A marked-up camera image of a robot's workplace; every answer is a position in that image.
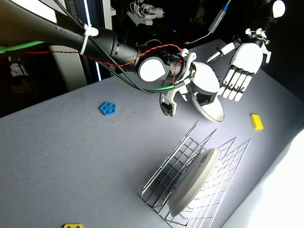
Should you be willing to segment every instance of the blue pentagon block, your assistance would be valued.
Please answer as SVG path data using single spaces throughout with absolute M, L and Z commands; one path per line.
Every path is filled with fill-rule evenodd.
M 110 102 L 104 102 L 99 109 L 105 116 L 116 113 L 116 105 Z

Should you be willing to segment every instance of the gray tabletop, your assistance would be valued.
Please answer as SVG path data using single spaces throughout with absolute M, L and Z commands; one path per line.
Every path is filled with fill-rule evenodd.
M 215 40 L 195 48 L 206 61 Z M 232 54 L 213 64 L 223 77 Z M 105 101 L 117 113 L 103 116 Z M 237 137 L 251 145 L 212 227 L 220 227 L 252 190 L 289 140 L 304 126 L 304 104 L 263 71 L 240 102 L 221 99 L 222 123 L 212 123 L 192 103 L 176 98 L 171 118 L 158 95 L 146 95 L 116 78 L 88 85 L 0 119 L 0 222 L 6 228 L 168 228 L 138 196 L 179 140 L 200 120 L 197 136 L 215 128 L 212 145 Z M 260 114 L 265 129 L 252 127 Z

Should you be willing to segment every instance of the yellow block with holes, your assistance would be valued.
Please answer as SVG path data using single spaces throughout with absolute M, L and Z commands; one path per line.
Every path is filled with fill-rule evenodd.
M 82 224 L 65 224 L 63 228 L 82 228 Z
M 259 115 L 252 114 L 251 115 L 251 121 L 252 121 L 252 124 L 253 124 L 253 127 L 254 127 L 255 130 L 260 130 L 261 131 L 261 130 L 264 129 L 262 119 Z

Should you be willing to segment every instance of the dish rack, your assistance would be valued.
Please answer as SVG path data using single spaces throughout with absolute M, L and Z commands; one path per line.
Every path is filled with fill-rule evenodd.
M 211 227 L 250 143 L 249 139 L 232 150 L 235 137 L 217 147 L 221 149 L 221 155 L 205 184 L 191 203 L 179 215 L 172 217 L 168 205 L 171 191 L 196 155 L 204 153 L 207 143 L 216 132 L 214 130 L 199 143 L 190 137 L 197 123 L 198 121 L 152 175 L 140 194 L 140 197 L 173 228 Z

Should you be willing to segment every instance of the plate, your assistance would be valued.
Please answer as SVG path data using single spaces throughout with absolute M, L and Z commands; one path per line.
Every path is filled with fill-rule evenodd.
M 224 110 L 223 107 L 218 99 L 216 97 L 214 101 L 211 104 L 206 104 L 204 106 L 200 106 L 198 101 L 196 100 L 196 93 L 191 92 L 191 99 L 194 103 L 194 106 L 196 109 L 207 119 L 213 121 L 213 122 L 222 122 L 224 120 Z
M 189 165 L 169 199 L 171 215 L 177 216 L 193 200 L 206 182 L 220 156 L 220 149 L 200 153 Z

